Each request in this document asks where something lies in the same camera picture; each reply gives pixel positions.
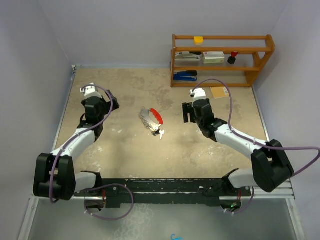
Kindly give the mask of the silver key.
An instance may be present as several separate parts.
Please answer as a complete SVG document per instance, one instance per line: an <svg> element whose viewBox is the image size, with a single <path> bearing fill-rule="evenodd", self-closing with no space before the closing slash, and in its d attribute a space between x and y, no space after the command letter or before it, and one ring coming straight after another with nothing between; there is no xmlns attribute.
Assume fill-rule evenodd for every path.
<svg viewBox="0 0 320 240"><path fill-rule="evenodd" d="M163 135L164 135L164 134L165 134L165 131L164 131L164 130L160 130L160 131L159 131L159 135L160 135L159 139L160 139L160 140L163 138Z"/></svg>

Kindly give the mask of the red grey key holder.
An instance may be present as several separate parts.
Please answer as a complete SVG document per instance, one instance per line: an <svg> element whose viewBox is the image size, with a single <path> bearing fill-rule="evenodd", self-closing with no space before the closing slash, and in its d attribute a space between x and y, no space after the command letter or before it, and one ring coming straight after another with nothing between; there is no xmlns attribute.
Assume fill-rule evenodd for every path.
<svg viewBox="0 0 320 240"><path fill-rule="evenodd" d="M144 126L154 133L160 130L160 127L164 124L162 116L154 108L142 107L138 113L138 116Z"/></svg>

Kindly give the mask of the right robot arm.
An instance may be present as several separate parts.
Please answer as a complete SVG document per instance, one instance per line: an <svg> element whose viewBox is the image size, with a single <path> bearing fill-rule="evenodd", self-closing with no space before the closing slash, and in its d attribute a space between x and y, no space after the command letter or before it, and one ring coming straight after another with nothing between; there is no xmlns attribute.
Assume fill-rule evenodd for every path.
<svg viewBox="0 0 320 240"><path fill-rule="evenodd" d="M282 145L277 140L255 140L235 134L228 123L216 118L209 99L182 104L183 121L197 124L208 139L224 144L251 160L251 168L235 169L228 173L222 190L228 196L235 195L243 187L259 187L271 193L294 175L294 169Z"/></svg>

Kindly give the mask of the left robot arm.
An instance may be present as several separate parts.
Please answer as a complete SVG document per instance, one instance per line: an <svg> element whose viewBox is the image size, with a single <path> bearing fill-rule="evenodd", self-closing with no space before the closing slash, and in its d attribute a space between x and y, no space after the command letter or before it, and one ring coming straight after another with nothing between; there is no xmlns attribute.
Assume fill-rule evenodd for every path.
<svg viewBox="0 0 320 240"><path fill-rule="evenodd" d="M59 148L37 157L33 182L35 196L56 203L58 200L68 201L80 191L86 190L91 196L98 196L103 191L100 173L76 173L74 168L75 161L99 139L104 121L120 107L110 90L105 90L109 100L105 100L98 90L99 86L93 83L80 89L84 94L81 104L85 112L75 133Z"/></svg>

